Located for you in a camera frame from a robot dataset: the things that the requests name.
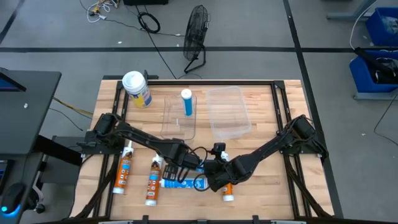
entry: clear plastic tray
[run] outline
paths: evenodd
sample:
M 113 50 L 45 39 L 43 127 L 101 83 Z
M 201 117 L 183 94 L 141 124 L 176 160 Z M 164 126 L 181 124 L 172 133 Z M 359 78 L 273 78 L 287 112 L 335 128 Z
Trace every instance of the clear plastic tray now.
M 160 135 L 164 139 L 178 138 L 183 140 L 195 137 L 197 118 L 197 98 L 192 96 L 193 113 L 184 113 L 181 95 L 167 95 L 164 98 L 163 125 Z
M 240 87 L 208 90 L 206 102 L 211 129 L 218 140 L 239 138 L 251 131 L 251 122 Z

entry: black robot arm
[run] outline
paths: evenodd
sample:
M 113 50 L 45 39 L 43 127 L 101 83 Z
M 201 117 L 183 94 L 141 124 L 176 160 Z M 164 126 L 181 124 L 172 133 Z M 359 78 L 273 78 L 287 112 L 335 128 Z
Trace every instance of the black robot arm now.
M 210 189 L 216 192 L 228 183 L 238 184 L 248 180 L 258 163 L 276 151 L 296 154 L 301 146 L 309 145 L 314 152 L 322 154 L 326 158 L 328 153 L 316 141 L 315 133 L 306 117 L 301 115 L 289 122 L 281 132 L 277 133 L 274 139 L 250 154 L 237 156 L 229 162 L 218 159 L 220 158 L 218 156 L 215 160 L 206 160 L 204 171 Z
M 188 169 L 196 169 L 200 165 L 200 158 L 181 139 L 159 139 L 143 132 L 121 120 L 112 113 L 102 114 L 94 129 L 91 131 L 101 143 L 112 147 L 120 138 L 128 139 L 142 146 L 153 149 L 169 164 Z

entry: caulk tube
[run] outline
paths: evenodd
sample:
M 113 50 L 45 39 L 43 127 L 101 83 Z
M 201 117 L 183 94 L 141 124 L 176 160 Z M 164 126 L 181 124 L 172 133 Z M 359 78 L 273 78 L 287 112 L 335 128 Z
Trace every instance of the caulk tube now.
M 221 158 L 229 161 L 228 154 L 221 152 Z M 230 202 L 234 200 L 234 195 L 232 194 L 232 184 L 229 183 L 223 187 L 223 200 L 224 202 Z
M 156 156 L 152 159 L 145 205 L 149 206 L 156 205 L 157 196 L 159 194 L 159 179 L 160 179 L 160 170 L 162 168 L 162 162 L 163 158 L 161 158 L 158 154 L 156 154 Z
M 181 91 L 181 97 L 184 105 L 184 113 L 186 116 L 191 116 L 193 113 L 192 104 L 192 91 L 189 89 L 184 89 Z
M 195 180 L 195 178 L 187 177 L 187 178 L 185 178 L 185 180 L 182 183 L 180 183 L 176 180 L 172 181 L 172 180 L 162 179 L 160 181 L 160 186 L 164 187 L 164 188 L 194 188 L 193 180 Z M 197 189 L 205 190 L 208 187 L 207 179 L 206 178 L 197 178 L 195 181 L 195 185 L 196 185 Z
M 134 149 L 131 147 L 132 142 L 129 141 L 129 145 L 124 147 L 122 153 L 122 159 L 120 160 L 118 175 L 116 176 L 116 181 L 113 187 L 113 193 L 124 194 L 124 188 L 127 184 L 127 176 L 129 175 L 131 158 Z

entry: wooden table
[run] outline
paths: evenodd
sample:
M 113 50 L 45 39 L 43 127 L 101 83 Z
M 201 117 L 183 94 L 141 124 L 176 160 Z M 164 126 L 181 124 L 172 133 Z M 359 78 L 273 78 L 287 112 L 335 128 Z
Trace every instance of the wooden table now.
M 117 80 L 101 82 L 91 127 L 95 125 L 102 113 L 111 112 L 116 84 Z M 300 80 L 285 80 L 285 86 L 292 117 L 301 114 L 309 117 Z M 211 149 L 215 140 L 211 132 L 205 92 L 218 87 L 220 86 L 150 86 L 152 104 L 148 108 L 139 109 L 130 101 L 126 121 L 136 128 L 160 137 L 165 95 L 179 94 L 182 89 L 189 88 L 197 96 L 197 127 L 195 138 L 188 144 L 192 148 L 204 146 Z M 230 158 L 255 150 L 274 138 L 277 131 L 271 88 L 266 88 L 264 85 L 240 87 L 252 123 L 252 131 L 239 139 L 225 141 L 226 151 Z M 251 220 L 253 215 L 258 215 L 261 220 L 293 219 L 284 160 L 279 153 L 262 161 L 249 180 L 234 186 L 235 201 L 233 202 L 223 202 L 220 191 L 214 193 L 211 190 L 197 192 L 193 189 L 160 189 L 158 206 L 148 207 L 144 205 L 144 202 L 150 164 L 155 152 L 138 144 L 134 144 L 133 148 L 135 151 L 128 187 L 125 195 L 114 195 L 112 220 L 141 220 L 143 215 L 149 215 L 151 220 Z M 101 155 L 93 156 L 81 168 L 72 216 L 82 210 L 96 190 L 102 157 Z M 300 158 L 307 188 L 325 211 L 333 214 L 320 159 L 314 154 L 302 154 Z M 296 193 L 300 214 L 303 215 L 300 191 L 296 189 Z M 103 197 L 102 211 L 105 200 L 106 197 Z

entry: blue bin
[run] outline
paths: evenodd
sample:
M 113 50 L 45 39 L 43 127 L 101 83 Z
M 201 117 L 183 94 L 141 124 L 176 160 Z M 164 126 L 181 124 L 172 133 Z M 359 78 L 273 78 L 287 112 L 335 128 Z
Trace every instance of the blue bin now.
M 398 34 L 387 32 L 381 19 L 382 16 L 398 18 L 398 7 L 376 8 L 373 15 L 366 21 L 372 42 L 378 46 L 398 46 Z
M 374 58 L 393 58 L 398 60 L 398 52 L 387 52 L 385 50 L 367 50 L 366 53 Z M 353 74 L 356 89 L 359 93 L 389 93 L 398 88 L 398 84 L 376 84 L 373 82 L 366 62 L 361 57 L 356 57 L 349 68 Z

